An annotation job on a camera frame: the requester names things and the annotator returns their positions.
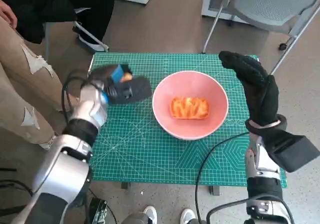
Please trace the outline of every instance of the white sneaker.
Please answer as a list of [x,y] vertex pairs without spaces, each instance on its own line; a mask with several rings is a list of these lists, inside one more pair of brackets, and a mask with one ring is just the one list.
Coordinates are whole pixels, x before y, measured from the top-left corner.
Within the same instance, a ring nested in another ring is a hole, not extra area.
[[106,51],[104,49],[104,47],[102,47],[101,45],[91,44],[91,43],[85,41],[80,35],[79,35],[79,40],[81,42],[83,42],[84,44],[86,44],[89,48],[91,48],[95,52],[105,52]]
[[50,147],[52,146],[52,144],[54,143],[54,139],[56,138],[56,135],[53,135],[53,137],[46,143],[43,144],[39,144],[39,146],[41,146],[43,149],[45,150],[50,150]]
[[157,224],[157,212],[153,206],[147,206],[144,210],[144,213],[147,214],[147,216],[152,220],[152,224]]
[[192,219],[195,219],[195,213],[191,209],[184,209],[181,218],[180,224],[188,224]]

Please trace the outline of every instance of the green cutting mat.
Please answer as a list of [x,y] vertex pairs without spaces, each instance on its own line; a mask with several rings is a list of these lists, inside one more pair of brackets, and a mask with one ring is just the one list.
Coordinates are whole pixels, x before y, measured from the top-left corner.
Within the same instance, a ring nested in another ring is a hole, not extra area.
[[[92,69],[129,63],[135,75],[150,79],[154,90],[169,74],[182,70],[200,71],[214,77],[229,98],[224,124],[199,141],[171,137],[157,123],[152,99],[130,105],[108,107],[108,120],[94,145],[91,166],[94,180],[195,184],[200,165],[219,142],[242,132],[248,118],[243,88],[231,70],[222,67],[217,55],[99,53]],[[244,154],[248,136],[218,147],[202,173],[201,184],[245,186]],[[282,173],[282,185],[286,186]]]

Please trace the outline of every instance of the gray chair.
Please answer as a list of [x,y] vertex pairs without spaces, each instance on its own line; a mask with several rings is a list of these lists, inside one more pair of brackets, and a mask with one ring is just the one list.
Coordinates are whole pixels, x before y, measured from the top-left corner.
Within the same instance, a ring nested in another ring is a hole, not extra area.
[[222,0],[202,53],[206,52],[206,47],[222,10],[228,8],[228,11],[231,11],[232,15],[238,16],[248,24],[267,31],[289,35],[288,41],[283,44],[287,46],[287,48],[284,48],[286,49],[285,52],[272,70],[273,74],[318,13],[320,9],[319,1],[320,0]]
[[[82,11],[85,11],[85,10],[89,10],[90,8],[80,8],[80,9],[75,9],[74,11],[75,11],[75,13],[76,14],[79,14],[80,12],[82,12]],[[44,42],[45,42],[45,46],[46,46],[46,48],[45,48],[45,54],[44,54],[44,59],[46,60],[46,61],[48,61],[48,59],[49,59],[49,44],[50,44],[50,35],[49,35],[49,28],[50,28],[50,25],[52,25],[53,23],[45,23],[44,25],[43,25],[43,27],[44,27],[44,33],[45,33],[45,35],[44,35]],[[103,48],[104,48],[104,50],[106,51],[106,52],[108,52],[109,51],[109,47],[108,47],[108,45],[106,45],[106,44],[104,44],[103,42],[101,42],[100,40],[98,40],[95,36],[93,36],[89,31],[87,31],[84,27],[82,27],[81,26],[81,23],[79,23],[78,21],[74,21],[73,22],[73,25],[74,25],[74,27],[76,27],[76,28],[78,28],[79,30],[81,30],[82,32],[84,32],[85,34],[87,34],[88,36],[90,36],[94,41],[96,41],[96,43],[98,44],[98,45],[101,45]]]

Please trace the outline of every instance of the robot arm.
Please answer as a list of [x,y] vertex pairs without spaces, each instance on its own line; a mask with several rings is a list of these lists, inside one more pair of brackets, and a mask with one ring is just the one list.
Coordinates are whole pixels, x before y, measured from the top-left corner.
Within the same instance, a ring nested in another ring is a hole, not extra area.
[[36,175],[31,201],[12,223],[63,223],[67,209],[82,203],[92,179],[88,163],[94,141],[107,120],[108,104],[134,102],[152,94],[144,77],[119,83],[124,69],[126,66],[121,65],[102,67],[89,75],[79,104]]
[[320,153],[305,136],[286,132],[286,118],[277,114],[279,91],[275,78],[267,74],[259,61],[226,51],[219,58],[241,81],[249,109],[250,118],[245,123],[250,132],[245,154],[248,196],[269,195],[247,201],[251,219],[245,223],[293,224],[280,201],[283,200],[280,168],[293,172]]

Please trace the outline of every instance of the black jacket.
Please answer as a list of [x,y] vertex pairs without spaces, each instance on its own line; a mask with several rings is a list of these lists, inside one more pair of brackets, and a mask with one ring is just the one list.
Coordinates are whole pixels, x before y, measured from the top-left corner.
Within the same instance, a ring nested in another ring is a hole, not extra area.
[[68,22],[76,19],[69,0],[2,0],[18,19],[16,30],[28,41],[40,44],[44,38],[43,23]]

